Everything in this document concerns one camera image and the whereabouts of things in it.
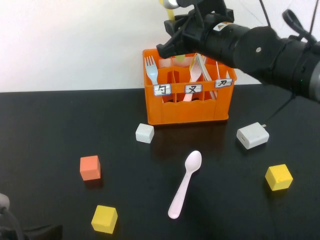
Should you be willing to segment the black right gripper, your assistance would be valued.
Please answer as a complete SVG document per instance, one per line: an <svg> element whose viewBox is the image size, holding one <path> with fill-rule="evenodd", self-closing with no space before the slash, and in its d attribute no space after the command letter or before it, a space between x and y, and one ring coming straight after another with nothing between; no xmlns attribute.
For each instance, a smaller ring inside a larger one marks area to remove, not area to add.
<svg viewBox="0 0 320 240"><path fill-rule="evenodd" d="M189 16L176 15L173 20L164 21L170 39L156 46L163 59L202 52L215 36L214 27L222 22L234 22L233 10L223 0L187 0L186 6L194 7Z"/></svg>

